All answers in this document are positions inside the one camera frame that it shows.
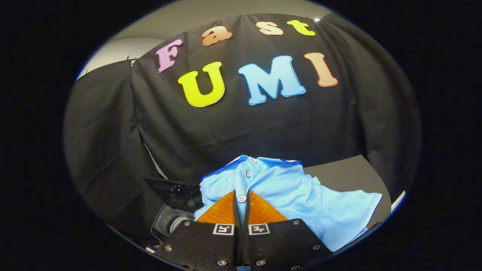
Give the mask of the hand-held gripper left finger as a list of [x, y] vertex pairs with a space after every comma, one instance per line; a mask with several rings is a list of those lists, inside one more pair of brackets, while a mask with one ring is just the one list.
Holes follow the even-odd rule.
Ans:
[[194, 213], [165, 205], [154, 222], [161, 241], [155, 256], [179, 269], [238, 269], [241, 223], [231, 191], [195, 220]]

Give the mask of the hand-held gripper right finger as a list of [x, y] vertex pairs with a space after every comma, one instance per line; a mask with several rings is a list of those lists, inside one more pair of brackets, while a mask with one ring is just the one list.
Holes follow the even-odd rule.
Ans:
[[288, 219], [248, 192], [241, 227], [241, 263], [250, 271], [307, 271], [333, 257], [301, 218]]

